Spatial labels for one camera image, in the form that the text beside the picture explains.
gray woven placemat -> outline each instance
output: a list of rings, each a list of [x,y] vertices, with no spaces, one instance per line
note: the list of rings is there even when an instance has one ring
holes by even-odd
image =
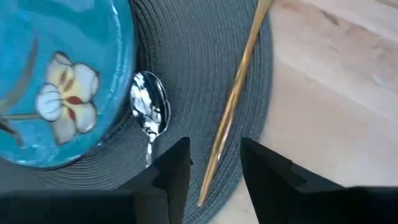
[[[181,137],[191,139],[192,174],[185,223],[208,223],[241,180],[241,137],[258,138],[272,82],[269,21],[254,49],[244,94],[218,172],[204,207],[197,207],[201,181],[217,125],[241,59],[256,0],[135,0],[139,49],[137,69],[163,81],[172,108],[159,153]],[[0,191],[15,189],[114,189],[145,166],[147,138],[128,105],[102,145],[76,163],[51,171],[0,161]]]

wooden table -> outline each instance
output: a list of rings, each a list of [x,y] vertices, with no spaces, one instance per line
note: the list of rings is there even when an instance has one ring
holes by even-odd
[[[276,0],[261,143],[344,186],[398,185],[398,0]],[[212,224],[258,223],[242,181]]]

blue ceramic glaze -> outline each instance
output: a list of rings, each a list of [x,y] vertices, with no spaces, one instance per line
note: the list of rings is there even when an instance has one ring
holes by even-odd
[[[22,141],[18,145],[0,129],[0,156],[24,166],[58,167],[95,146],[126,96],[134,32],[128,0],[0,1],[0,115]],[[16,103],[4,106],[36,40],[29,85]],[[57,135],[72,123],[73,136],[71,127]]]

spoon bowl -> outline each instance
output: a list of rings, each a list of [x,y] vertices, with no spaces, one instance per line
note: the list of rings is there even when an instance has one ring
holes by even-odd
[[[162,82],[151,72],[134,75],[130,89],[130,105],[141,130],[149,137],[146,161],[152,164],[154,141],[169,127],[170,104]]]

